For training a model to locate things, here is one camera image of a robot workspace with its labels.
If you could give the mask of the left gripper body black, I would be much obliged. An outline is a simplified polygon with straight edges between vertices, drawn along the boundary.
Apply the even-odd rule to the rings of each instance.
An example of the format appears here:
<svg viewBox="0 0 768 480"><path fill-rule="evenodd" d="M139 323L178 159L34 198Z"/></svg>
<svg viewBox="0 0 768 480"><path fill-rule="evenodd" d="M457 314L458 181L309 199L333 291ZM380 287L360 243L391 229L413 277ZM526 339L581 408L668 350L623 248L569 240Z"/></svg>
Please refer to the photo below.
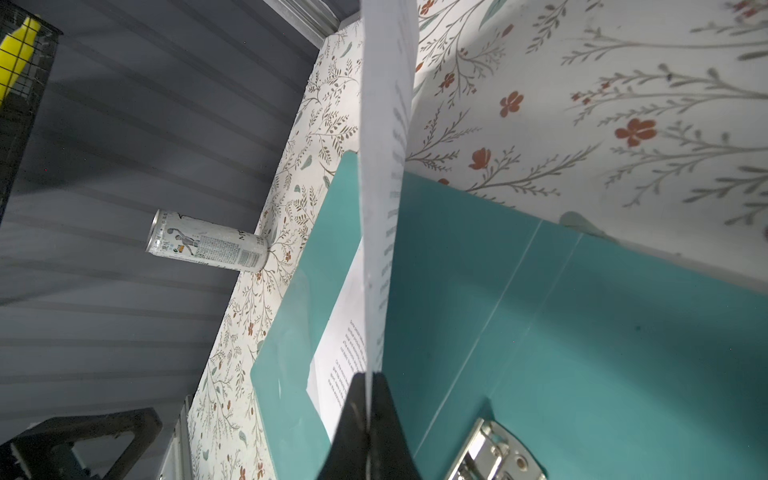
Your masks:
<svg viewBox="0 0 768 480"><path fill-rule="evenodd" d="M76 453L77 443L132 436L105 479L123 479L159 436L163 423L147 407L102 415L52 417L1 445L3 479L99 479Z"/></svg>

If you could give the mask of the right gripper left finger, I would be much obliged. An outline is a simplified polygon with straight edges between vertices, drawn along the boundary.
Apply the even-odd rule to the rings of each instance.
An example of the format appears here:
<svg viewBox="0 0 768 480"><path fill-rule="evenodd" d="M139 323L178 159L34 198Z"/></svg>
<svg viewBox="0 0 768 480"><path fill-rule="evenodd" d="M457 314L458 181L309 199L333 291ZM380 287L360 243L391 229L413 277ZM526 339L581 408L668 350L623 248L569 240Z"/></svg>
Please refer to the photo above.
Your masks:
<svg viewBox="0 0 768 480"><path fill-rule="evenodd" d="M317 480L365 479L368 447L365 374L356 373L350 383L336 433Z"/></svg>

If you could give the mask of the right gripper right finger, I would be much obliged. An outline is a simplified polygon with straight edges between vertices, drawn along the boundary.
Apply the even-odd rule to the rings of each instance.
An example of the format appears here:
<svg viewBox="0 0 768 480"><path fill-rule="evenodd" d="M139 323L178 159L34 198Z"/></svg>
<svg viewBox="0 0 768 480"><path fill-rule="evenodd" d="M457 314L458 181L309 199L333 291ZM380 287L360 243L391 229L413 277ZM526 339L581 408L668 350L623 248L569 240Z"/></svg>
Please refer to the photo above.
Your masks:
<svg viewBox="0 0 768 480"><path fill-rule="evenodd" d="M420 480L383 373L375 373L369 431L370 478Z"/></svg>

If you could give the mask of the printed paper sheet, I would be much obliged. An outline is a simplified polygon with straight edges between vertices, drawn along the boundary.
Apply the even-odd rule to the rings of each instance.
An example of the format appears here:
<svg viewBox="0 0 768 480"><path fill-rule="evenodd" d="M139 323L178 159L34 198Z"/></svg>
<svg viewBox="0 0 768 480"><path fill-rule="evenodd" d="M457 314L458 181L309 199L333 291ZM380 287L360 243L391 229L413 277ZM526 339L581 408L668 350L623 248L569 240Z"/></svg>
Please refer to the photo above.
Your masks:
<svg viewBox="0 0 768 480"><path fill-rule="evenodd" d="M384 335L418 48L415 1L363 1L360 115L366 376L382 369Z"/></svg>
<svg viewBox="0 0 768 480"><path fill-rule="evenodd" d="M335 436L351 381L367 369L363 244L359 243L309 365L306 392L327 437Z"/></svg>

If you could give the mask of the teal green file folder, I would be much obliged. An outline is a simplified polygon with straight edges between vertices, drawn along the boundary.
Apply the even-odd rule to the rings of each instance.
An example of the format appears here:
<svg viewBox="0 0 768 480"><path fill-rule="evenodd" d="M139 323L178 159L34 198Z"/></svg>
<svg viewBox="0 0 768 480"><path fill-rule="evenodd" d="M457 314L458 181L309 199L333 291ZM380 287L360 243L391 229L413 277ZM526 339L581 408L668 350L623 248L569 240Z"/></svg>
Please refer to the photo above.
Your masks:
<svg viewBox="0 0 768 480"><path fill-rule="evenodd" d="M480 418L550 479L763 479L767 286L407 175L383 369L442 479Z"/></svg>

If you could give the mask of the silver folder clip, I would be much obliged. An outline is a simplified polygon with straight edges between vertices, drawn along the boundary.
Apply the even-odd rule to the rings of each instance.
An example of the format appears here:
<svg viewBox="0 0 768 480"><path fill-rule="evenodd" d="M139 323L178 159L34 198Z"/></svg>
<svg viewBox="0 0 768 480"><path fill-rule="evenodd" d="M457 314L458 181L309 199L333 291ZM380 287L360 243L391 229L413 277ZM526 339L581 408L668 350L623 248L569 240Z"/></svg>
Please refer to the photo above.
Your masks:
<svg viewBox="0 0 768 480"><path fill-rule="evenodd" d="M547 480L547 473L517 437L497 422L479 418L445 479Z"/></svg>

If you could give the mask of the silver drink can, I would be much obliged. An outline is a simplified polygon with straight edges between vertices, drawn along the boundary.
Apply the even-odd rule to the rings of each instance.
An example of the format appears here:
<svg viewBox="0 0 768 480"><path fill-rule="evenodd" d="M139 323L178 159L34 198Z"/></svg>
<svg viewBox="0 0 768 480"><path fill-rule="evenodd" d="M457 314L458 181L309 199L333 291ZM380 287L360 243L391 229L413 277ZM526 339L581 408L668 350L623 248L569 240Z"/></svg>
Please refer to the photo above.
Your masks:
<svg viewBox="0 0 768 480"><path fill-rule="evenodd" d="M146 252L162 258L216 268L259 272L267 262L267 241L246 231L159 209Z"/></svg>

